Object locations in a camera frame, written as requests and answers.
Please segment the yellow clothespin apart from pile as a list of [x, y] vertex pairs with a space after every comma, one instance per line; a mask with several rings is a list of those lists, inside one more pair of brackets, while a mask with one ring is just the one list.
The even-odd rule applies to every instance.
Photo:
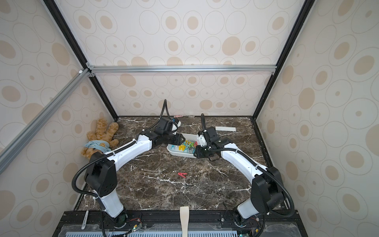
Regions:
[[185, 145], [185, 144], [182, 144], [182, 145], [179, 146], [179, 150], [182, 151], [182, 152], [184, 152], [187, 149], [188, 149], [188, 146]]

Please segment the white plastic storage box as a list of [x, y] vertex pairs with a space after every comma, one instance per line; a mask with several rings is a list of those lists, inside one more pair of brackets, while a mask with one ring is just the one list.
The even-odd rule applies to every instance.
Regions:
[[194, 152], [196, 146], [199, 145], [199, 137], [197, 134], [186, 134], [183, 133], [185, 141], [177, 145], [168, 145], [167, 150], [173, 156], [180, 156], [184, 158], [195, 158]]

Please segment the pink red clothespin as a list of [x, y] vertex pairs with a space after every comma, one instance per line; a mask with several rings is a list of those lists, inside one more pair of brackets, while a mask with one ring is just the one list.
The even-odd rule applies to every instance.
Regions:
[[186, 177], [187, 177], [187, 173], [183, 173], [183, 172], [179, 172], [178, 175], [179, 175], [181, 178], [186, 178]]

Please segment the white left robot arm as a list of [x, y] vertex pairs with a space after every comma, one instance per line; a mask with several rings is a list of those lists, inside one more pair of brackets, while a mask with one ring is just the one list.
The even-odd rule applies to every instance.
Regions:
[[73, 177], [75, 192], [90, 195], [101, 210], [113, 220], [125, 219], [125, 208], [116, 192], [117, 171], [137, 156], [161, 145], [180, 146], [185, 141], [177, 129], [178, 118], [160, 118], [152, 127], [141, 131], [131, 142], [120, 148], [101, 154], [96, 152], [90, 162]]

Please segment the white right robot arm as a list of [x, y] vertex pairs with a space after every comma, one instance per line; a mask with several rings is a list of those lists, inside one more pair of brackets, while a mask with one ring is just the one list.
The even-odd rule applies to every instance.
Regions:
[[268, 168], [254, 161], [230, 139], [221, 138], [215, 127], [205, 128], [198, 132], [197, 137], [199, 145], [194, 152], [196, 158], [211, 158], [218, 155], [251, 181], [250, 198], [235, 208], [236, 222], [271, 211], [281, 217], [291, 217], [295, 214], [294, 201], [284, 187], [277, 168]]

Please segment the white paper strip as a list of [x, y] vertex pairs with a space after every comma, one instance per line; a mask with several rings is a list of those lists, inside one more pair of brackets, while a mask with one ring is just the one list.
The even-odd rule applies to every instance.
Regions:
[[217, 131], [236, 132], [236, 128], [235, 127], [216, 126], [215, 128], [216, 128]]

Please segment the brown teddy bear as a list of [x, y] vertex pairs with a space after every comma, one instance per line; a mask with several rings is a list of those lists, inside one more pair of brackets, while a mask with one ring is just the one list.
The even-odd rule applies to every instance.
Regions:
[[81, 155], [88, 160], [96, 153], [110, 152], [119, 144], [118, 139], [113, 139], [115, 133], [118, 131], [119, 125], [117, 122], [108, 124], [104, 117], [97, 120], [95, 131], [87, 133], [88, 142], [85, 144], [81, 151]]

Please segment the beige tape strip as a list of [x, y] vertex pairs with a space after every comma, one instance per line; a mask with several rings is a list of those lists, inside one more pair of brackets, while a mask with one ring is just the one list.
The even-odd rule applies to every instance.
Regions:
[[182, 206], [180, 207], [180, 221], [181, 221], [181, 228], [182, 228], [182, 237], [188, 237], [188, 226], [189, 226], [189, 207], [188, 206]]

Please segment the horizontal aluminium rail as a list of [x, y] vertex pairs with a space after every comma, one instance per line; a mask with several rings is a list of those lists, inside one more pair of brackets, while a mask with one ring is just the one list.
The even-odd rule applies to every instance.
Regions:
[[94, 73], [275, 72], [275, 65], [91, 66]]

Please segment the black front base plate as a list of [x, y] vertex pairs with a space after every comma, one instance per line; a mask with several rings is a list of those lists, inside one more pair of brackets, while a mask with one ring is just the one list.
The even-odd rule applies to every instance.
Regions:
[[276, 214], [249, 218], [236, 225], [230, 211], [191, 210], [188, 226], [178, 211], [128, 211], [121, 228], [100, 211], [67, 211], [55, 237], [306, 237], [299, 214], [281, 218]]

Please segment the left diagonal aluminium rail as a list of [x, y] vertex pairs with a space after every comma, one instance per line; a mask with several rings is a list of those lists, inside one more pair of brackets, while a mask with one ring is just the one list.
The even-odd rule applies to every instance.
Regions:
[[57, 95], [37, 114], [37, 116], [9, 143], [1, 153], [1, 173], [3, 173], [62, 104], [89, 77], [89, 69], [82, 69]]

